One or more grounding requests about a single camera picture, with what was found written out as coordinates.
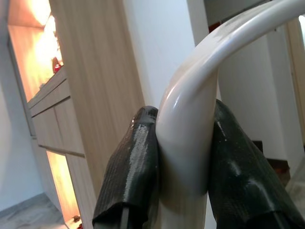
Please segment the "shiny black material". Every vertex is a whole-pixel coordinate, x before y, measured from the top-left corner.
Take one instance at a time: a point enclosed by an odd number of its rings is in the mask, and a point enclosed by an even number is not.
[[[217,229],[305,228],[276,173],[220,101],[208,191]]]
[[[151,106],[141,108],[111,156],[94,211],[95,228],[121,228],[128,218],[126,228],[140,229],[148,220],[150,207],[157,211],[157,113]]]

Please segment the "light wood panel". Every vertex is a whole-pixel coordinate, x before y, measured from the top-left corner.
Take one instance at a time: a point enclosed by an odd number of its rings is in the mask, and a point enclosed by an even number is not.
[[[122,0],[50,0],[95,193],[144,105]]]
[[[70,96],[69,85],[67,81],[62,82],[58,87],[56,87],[52,92],[50,92],[46,97],[39,101],[35,106],[30,109],[31,116],[46,110],[47,108],[59,103],[60,101],[66,99]]]
[[[54,152],[47,151],[56,192],[61,212],[65,222],[71,220],[73,216],[79,216],[73,185],[68,169],[66,157]]]
[[[62,149],[61,133],[59,131],[54,108],[50,108],[45,112],[32,118],[38,144],[56,149]]]
[[[43,29],[8,26],[24,92],[29,101],[53,76],[51,60],[43,54]]]
[[[10,0],[8,24],[42,27],[50,12],[48,0]]]
[[[92,180],[85,158],[66,155],[76,200],[81,212],[84,229],[92,229],[92,218],[96,204]]]
[[[298,18],[286,24],[286,31],[295,99],[302,130],[303,144],[305,144],[305,49]]]
[[[84,154],[80,129],[77,124],[72,99],[60,103],[54,109],[62,136],[63,149]]]
[[[35,154],[39,175],[41,177],[43,190],[55,207],[61,211],[47,152],[44,148],[38,146],[36,139],[33,139],[31,143],[33,152]]]
[[[28,107],[32,108],[48,94],[50,94],[56,87],[58,87],[63,81],[66,80],[66,71],[64,66],[39,90],[39,92],[28,102]]]

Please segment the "white metal bar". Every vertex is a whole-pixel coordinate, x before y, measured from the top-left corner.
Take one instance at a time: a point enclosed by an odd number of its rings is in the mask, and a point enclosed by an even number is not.
[[[156,126],[162,151],[162,229],[203,228],[218,65],[303,13],[305,0],[274,0],[237,15],[209,34],[174,74]]]

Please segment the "white curved pipe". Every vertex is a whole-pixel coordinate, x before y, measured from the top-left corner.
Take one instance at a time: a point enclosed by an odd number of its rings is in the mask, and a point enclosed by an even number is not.
[[[156,126],[162,151],[162,229],[203,228],[218,65],[303,13],[305,0],[274,0],[237,15],[210,33],[174,74]]]

